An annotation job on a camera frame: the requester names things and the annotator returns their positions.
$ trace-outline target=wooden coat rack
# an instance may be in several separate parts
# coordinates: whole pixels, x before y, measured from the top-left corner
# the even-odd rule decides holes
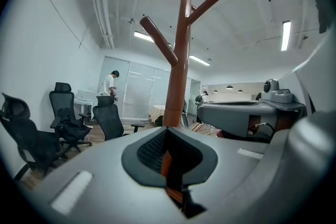
[[[181,125],[188,73],[191,24],[217,1],[219,0],[206,0],[198,8],[195,8],[191,4],[191,0],[181,0],[174,51],[149,17],[146,16],[140,20],[141,26],[172,66],[163,119],[165,126],[179,127]]]

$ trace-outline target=white desk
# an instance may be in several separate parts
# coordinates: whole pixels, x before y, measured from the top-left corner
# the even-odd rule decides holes
[[[165,110],[166,106],[164,104],[156,104],[153,106],[153,108],[151,109],[150,115],[151,115],[151,121],[154,123],[156,121],[156,119],[159,116],[163,116],[164,115],[164,110]]]
[[[84,106],[85,105],[90,105],[91,106],[91,119],[93,118],[93,107],[97,105],[97,103],[95,102],[90,102],[90,101],[84,101],[84,100],[78,100],[78,99],[74,99],[74,104],[80,104],[81,108],[80,108],[80,113],[84,114]]]

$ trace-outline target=black mesh office chair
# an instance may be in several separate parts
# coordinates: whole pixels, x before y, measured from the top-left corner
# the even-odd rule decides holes
[[[183,127],[185,127],[186,129],[189,129],[189,123],[188,123],[188,118],[187,118],[187,115],[186,115],[186,110],[187,110],[187,103],[184,100],[181,123],[182,123]]]
[[[119,118],[118,107],[114,104],[114,99],[110,96],[97,96],[98,105],[92,110],[97,122],[102,128],[105,141],[121,137],[124,133],[124,128]],[[145,127],[143,123],[132,124],[134,133],[138,131],[139,127]]]
[[[31,169],[41,169],[46,175],[49,167],[56,168],[53,162],[59,158],[59,136],[36,129],[35,123],[29,119],[30,111],[25,101],[2,95],[5,97],[0,110],[2,125],[17,143],[19,154],[27,165]]]
[[[59,122],[54,126],[55,132],[64,138],[61,145],[68,144],[61,157],[67,158],[65,153],[72,147],[81,152],[78,145],[89,144],[91,146],[91,142],[84,142],[85,136],[90,132],[90,128],[84,125],[84,118],[88,118],[89,115],[80,113],[81,120],[76,120],[73,110],[75,95],[71,92],[71,86],[67,83],[56,82],[55,90],[50,92],[49,98],[55,119]]]

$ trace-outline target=wooden floor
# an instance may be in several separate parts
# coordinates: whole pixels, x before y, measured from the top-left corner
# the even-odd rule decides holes
[[[134,127],[131,126],[132,123],[136,122],[130,122],[130,121],[123,121],[123,127],[125,133],[133,133]],[[196,116],[189,115],[188,116],[188,123],[189,128],[192,128],[193,125],[196,124]],[[104,133],[101,129],[101,127],[97,124],[89,124],[93,126],[93,129],[90,131],[90,133],[85,138],[85,141],[91,141],[93,143],[92,146],[95,144],[99,144],[104,142]],[[154,128],[154,124],[151,122],[146,122],[144,128],[139,128],[139,131],[147,130]],[[204,135],[210,135],[210,136],[216,136],[218,129],[214,128],[211,125],[203,124],[202,128],[198,131],[199,133],[202,133]],[[79,145],[79,148],[84,151],[89,147],[89,145]],[[68,151],[67,156],[68,159],[59,159],[55,161],[55,165],[57,167],[61,166],[63,163],[69,161],[70,159],[76,157],[78,154],[80,154],[76,149],[72,148]],[[54,169],[49,168],[48,173],[51,173]],[[30,169],[26,172],[26,174],[21,178],[19,184],[22,184],[24,187],[28,189],[34,189],[41,181],[43,180],[43,174],[39,170],[31,171]]]

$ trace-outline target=ceiling light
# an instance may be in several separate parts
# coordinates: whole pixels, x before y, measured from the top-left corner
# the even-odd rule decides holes
[[[291,22],[283,22],[283,34],[282,34],[282,45],[281,45],[281,51],[287,50],[288,42],[289,42],[289,35],[290,35],[290,25]]]
[[[138,32],[138,31],[134,32],[134,36],[135,37],[140,37],[142,39],[145,39],[145,40],[148,40],[148,41],[151,41],[151,42],[154,42],[154,40],[149,35],[143,34],[143,33]]]
[[[197,61],[197,62],[200,62],[200,63],[204,64],[204,65],[207,66],[207,67],[210,65],[209,63],[207,63],[207,62],[205,62],[205,61],[203,61],[203,60],[200,60],[200,59],[198,59],[197,57],[195,57],[195,56],[193,56],[193,55],[190,55],[189,58],[191,58],[191,59],[193,59],[193,60],[195,60],[195,61]]]

